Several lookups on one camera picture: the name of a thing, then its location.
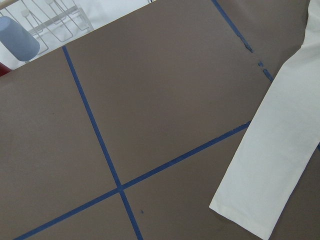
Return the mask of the cream long-sleeve cat shirt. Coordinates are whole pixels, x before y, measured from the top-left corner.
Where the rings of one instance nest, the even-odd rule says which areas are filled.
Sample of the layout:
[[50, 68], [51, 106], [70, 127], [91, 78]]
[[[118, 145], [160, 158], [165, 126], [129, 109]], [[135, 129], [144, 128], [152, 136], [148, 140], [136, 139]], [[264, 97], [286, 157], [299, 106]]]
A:
[[320, 142], [320, 3], [280, 68], [209, 207], [267, 240]]

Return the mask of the blue plastic cup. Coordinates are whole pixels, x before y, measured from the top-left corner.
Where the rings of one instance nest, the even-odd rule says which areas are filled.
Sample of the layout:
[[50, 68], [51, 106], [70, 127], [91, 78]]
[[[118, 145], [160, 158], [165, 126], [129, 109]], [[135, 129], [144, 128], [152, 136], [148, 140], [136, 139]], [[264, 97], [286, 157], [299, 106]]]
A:
[[0, 42], [19, 61], [26, 62], [40, 51], [40, 43], [19, 23], [0, 17]]

